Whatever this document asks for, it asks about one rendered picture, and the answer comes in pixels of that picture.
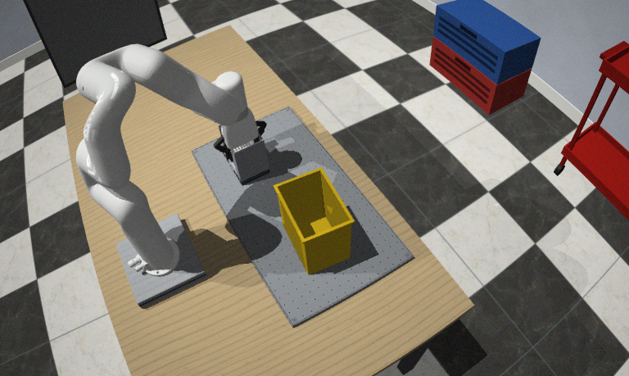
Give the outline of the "yellow open-top bin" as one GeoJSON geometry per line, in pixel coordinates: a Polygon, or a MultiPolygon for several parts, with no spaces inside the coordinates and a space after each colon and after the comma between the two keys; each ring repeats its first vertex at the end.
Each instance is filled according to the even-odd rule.
{"type": "Polygon", "coordinates": [[[355,221],[322,167],[274,189],[283,227],[308,275],[350,258],[355,221]]]}

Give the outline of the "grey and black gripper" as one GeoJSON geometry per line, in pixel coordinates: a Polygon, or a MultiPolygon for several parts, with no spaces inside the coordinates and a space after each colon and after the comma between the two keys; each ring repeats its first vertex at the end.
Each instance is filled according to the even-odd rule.
{"type": "Polygon", "coordinates": [[[256,121],[251,109],[248,107],[248,115],[245,119],[233,123],[228,126],[221,126],[222,136],[213,144],[214,148],[220,152],[226,153],[227,159],[233,162],[232,149],[240,147],[245,143],[249,143],[254,140],[254,143],[259,142],[260,136],[264,133],[266,127],[265,121],[256,121]],[[257,129],[257,127],[259,127],[257,129]],[[221,144],[224,143],[223,146],[221,144]]]}

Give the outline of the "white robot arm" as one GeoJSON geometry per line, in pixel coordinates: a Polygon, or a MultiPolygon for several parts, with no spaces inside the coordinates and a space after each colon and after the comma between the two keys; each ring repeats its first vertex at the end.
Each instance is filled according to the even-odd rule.
{"type": "Polygon", "coordinates": [[[130,268],[140,263],[136,271],[164,276],[179,263],[179,248],[164,235],[145,193],[129,181],[130,163],[120,131],[135,98],[134,82],[223,126],[247,117],[247,99],[238,72],[225,72],[211,83],[165,53],[141,44],[97,57],[77,75],[79,93],[96,104],[84,126],[85,141],[76,152],[84,184],[139,252],[128,261],[130,268]]]}

